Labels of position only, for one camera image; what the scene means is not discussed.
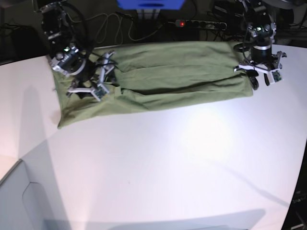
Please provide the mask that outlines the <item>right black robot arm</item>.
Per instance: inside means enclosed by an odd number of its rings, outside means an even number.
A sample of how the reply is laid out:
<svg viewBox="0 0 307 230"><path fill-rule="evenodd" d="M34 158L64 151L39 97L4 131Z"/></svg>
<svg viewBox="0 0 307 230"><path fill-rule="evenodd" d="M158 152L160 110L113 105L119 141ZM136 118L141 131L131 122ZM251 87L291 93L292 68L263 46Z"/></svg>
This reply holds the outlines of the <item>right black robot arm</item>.
<svg viewBox="0 0 307 230"><path fill-rule="evenodd" d="M109 93L105 82L116 67L111 58L115 52L97 54L98 59L91 61L94 46L82 13L65 0L39 0L37 6L49 42L49 64L53 71L72 78L67 96L76 94L81 99L94 97L100 101Z"/></svg>

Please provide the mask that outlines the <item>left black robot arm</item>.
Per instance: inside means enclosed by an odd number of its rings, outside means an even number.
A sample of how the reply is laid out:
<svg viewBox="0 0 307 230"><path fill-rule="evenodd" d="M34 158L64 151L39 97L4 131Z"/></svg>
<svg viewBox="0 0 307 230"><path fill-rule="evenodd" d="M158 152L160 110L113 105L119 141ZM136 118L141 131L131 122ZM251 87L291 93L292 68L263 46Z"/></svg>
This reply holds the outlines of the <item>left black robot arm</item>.
<svg viewBox="0 0 307 230"><path fill-rule="evenodd" d="M245 33L242 42L233 49L241 53L243 59L234 67L234 71L244 71L252 89L257 90L257 77L260 73L267 86L282 80L281 59L287 57L287 54L282 51L275 54L272 52L277 26L266 5L261 0L242 0L241 3L244 7Z"/></svg>

